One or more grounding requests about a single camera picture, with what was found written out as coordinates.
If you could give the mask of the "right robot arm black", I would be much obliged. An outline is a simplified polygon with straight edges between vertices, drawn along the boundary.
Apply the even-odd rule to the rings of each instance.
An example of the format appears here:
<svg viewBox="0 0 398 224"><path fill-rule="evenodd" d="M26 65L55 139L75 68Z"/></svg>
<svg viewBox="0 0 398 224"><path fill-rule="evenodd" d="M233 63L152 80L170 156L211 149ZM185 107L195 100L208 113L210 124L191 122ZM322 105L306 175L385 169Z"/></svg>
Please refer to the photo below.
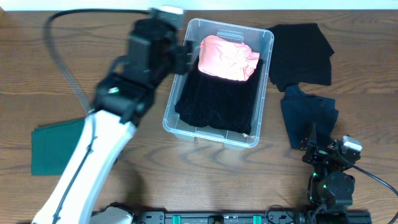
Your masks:
<svg viewBox="0 0 398 224"><path fill-rule="evenodd" d="M353 204L355 179L345 173L361 156L362 144L349 135L329 146L317 142L316 126L312 124L300 142L305 151L302 161L313 167L308 181L307 197L317 213L343 213Z"/></svg>

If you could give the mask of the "pink garment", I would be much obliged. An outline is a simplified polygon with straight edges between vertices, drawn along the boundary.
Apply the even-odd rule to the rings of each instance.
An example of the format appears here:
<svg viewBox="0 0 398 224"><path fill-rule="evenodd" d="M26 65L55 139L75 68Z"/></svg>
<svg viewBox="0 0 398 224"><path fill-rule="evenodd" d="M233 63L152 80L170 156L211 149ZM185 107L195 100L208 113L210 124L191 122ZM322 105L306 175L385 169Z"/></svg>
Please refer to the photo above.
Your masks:
<svg viewBox="0 0 398 224"><path fill-rule="evenodd" d="M209 35L200 44L198 69L214 77L245 82L254 73L259 59L260 53L253 52L246 44Z"/></svg>

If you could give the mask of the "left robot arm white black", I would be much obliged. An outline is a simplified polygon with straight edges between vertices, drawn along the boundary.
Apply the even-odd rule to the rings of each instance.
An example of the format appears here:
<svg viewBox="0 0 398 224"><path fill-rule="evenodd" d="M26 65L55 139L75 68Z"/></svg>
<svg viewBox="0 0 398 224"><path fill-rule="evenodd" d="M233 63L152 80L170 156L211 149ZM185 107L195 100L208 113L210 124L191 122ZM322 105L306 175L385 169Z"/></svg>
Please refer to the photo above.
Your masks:
<svg viewBox="0 0 398 224"><path fill-rule="evenodd" d="M138 20L127 55L116 58L95 90L79 142L34 223L88 223L119 154L154 103L155 90L170 73L191 65L192 45L179 45L180 21L166 16Z"/></svg>

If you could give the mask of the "black knit garment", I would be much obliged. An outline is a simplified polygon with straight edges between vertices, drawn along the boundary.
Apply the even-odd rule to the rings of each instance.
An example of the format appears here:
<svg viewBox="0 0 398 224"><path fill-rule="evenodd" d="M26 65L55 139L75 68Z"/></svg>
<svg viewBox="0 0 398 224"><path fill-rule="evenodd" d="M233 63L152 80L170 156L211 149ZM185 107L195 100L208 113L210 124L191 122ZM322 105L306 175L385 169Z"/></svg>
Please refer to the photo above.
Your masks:
<svg viewBox="0 0 398 224"><path fill-rule="evenodd" d="M246 81L207 75L196 59L175 105L180 119L198 128L210 126L241 134L251 133L251 120L264 64L259 60Z"/></svg>

